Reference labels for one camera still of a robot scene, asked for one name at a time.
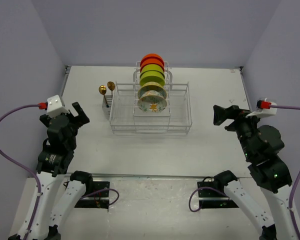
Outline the floral white ceramic bowl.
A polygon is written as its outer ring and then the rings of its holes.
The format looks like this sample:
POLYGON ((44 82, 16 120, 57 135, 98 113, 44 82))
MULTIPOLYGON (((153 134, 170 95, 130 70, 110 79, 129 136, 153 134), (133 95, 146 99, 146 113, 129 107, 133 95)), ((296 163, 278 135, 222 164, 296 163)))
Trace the floral white ceramic bowl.
POLYGON ((160 96, 145 96, 137 102, 137 106, 145 113, 160 113, 167 105, 167 101, 160 96))

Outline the blue patterned yellow bowl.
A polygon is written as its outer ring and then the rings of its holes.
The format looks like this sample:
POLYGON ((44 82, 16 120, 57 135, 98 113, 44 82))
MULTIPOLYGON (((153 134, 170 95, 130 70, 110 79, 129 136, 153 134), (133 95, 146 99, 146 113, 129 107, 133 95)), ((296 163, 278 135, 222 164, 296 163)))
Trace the blue patterned yellow bowl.
POLYGON ((155 81, 150 81, 150 82, 147 82, 145 83, 139 90, 138 90, 138 93, 137 93, 137 97, 140 99, 141 96, 146 93, 147 91, 157 91, 158 93, 160 93, 164 99, 167 98, 167 91, 165 90, 165 88, 155 82, 155 81))

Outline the lime green bowl front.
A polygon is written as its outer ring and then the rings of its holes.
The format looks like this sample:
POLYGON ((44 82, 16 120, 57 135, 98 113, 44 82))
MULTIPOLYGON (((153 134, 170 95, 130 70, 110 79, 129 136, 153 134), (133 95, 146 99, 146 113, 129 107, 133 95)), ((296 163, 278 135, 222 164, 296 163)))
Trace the lime green bowl front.
POLYGON ((161 86, 164 86, 166 84, 165 76, 161 72, 155 70, 146 71, 140 76, 140 86, 143 86, 149 82, 155 82, 160 84, 161 86))

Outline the lime green bowl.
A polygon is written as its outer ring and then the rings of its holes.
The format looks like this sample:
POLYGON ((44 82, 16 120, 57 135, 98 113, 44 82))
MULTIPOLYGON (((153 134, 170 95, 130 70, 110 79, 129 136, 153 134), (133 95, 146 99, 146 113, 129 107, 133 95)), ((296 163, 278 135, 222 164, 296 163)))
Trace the lime green bowl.
POLYGON ((155 70, 146 71, 140 76, 140 86, 143 86, 149 82, 155 82, 160 84, 161 86, 164 86, 166 84, 165 76, 161 72, 155 70))
POLYGON ((149 71, 155 71, 155 72, 159 72, 161 74, 165 73, 164 69, 160 65, 152 63, 152 64, 147 64, 147 65, 143 66, 140 69, 140 74, 142 75, 149 71))

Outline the orange bowl front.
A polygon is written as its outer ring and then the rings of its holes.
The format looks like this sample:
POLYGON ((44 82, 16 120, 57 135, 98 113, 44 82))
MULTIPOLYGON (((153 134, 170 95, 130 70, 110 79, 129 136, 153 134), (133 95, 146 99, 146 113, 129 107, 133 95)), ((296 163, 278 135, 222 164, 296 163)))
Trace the orange bowl front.
POLYGON ((161 60, 159 60, 155 57, 151 57, 151 58, 147 58, 147 59, 143 60, 140 63, 140 67, 143 68, 143 67, 145 67, 147 65, 150 65, 150 64, 158 65, 161 68, 164 68, 164 63, 161 60))

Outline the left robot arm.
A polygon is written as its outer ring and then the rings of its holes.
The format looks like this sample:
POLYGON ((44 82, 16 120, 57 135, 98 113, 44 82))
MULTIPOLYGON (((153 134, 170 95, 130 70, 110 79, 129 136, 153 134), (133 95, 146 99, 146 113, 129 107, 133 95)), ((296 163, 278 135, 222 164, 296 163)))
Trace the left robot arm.
POLYGON ((77 115, 61 106, 56 114, 50 110, 40 116, 47 127, 47 138, 42 144, 34 175, 36 185, 25 220, 11 240, 59 240, 61 228, 82 196, 93 193, 92 175, 75 171, 70 175, 65 193, 55 203, 58 190, 74 158, 76 136, 83 125, 89 123, 78 102, 72 103, 77 115))

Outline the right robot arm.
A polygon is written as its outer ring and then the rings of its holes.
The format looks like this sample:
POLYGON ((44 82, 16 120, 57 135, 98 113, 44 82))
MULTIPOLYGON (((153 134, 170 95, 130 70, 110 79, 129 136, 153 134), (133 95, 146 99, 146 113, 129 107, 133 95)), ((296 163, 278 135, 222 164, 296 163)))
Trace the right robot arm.
POLYGON ((232 120, 225 130, 236 133, 250 175, 263 193, 270 212, 258 205, 229 170, 214 177, 213 191, 235 202, 257 230, 259 239, 300 240, 300 217, 294 204, 300 176, 292 180, 288 166, 278 156, 285 146, 280 132, 270 125, 258 126, 260 119, 275 116, 279 108, 275 102, 266 100, 258 101, 256 111, 237 105, 213 106, 215 126, 232 120))

